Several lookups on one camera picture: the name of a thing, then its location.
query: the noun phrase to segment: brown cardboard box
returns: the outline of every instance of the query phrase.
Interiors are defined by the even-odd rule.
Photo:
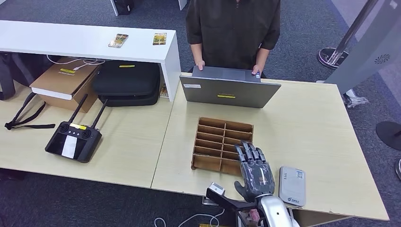
[[[58,62],[69,61],[71,61],[70,58],[61,58]],[[63,65],[54,64],[30,87],[47,104],[69,110],[75,110],[82,97],[88,94],[80,109],[80,112],[87,113],[97,99],[97,94],[92,90],[91,84],[97,74],[98,66],[86,65],[79,70],[73,70],[84,64],[83,61]]]
[[[192,154],[192,169],[201,168],[241,176],[235,144],[252,142],[253,125],[200,117]]]

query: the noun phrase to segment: gray laptop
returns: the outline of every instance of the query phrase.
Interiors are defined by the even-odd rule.
[[[180,76],[189,102],[263,108],[280,84],[261,83],[251,70],[193,68],[192,76]]]

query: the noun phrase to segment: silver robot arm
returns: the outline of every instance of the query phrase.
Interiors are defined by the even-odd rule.
[[[267,227],[299,227],[299,224],[287,212],[283,201],[274,196],[266,195],[256,198],[267,222]]]

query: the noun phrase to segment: black zipper case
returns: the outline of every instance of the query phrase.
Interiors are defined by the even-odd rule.
[[[154,105],[160,92],[157,63],[106,61],[92,82],[93,90],[106,106]]]

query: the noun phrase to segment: person's hand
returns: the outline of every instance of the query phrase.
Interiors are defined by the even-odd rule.
[[[258,72],[261,74],[263,71],[263,66],[255,65],[252,69],[252,75],[256,75]]]
[[[203,66],[205,66],[205,61],[198,61],[195,63],[195,65],[198,66],[199,70],[202,71],[203,70]]]

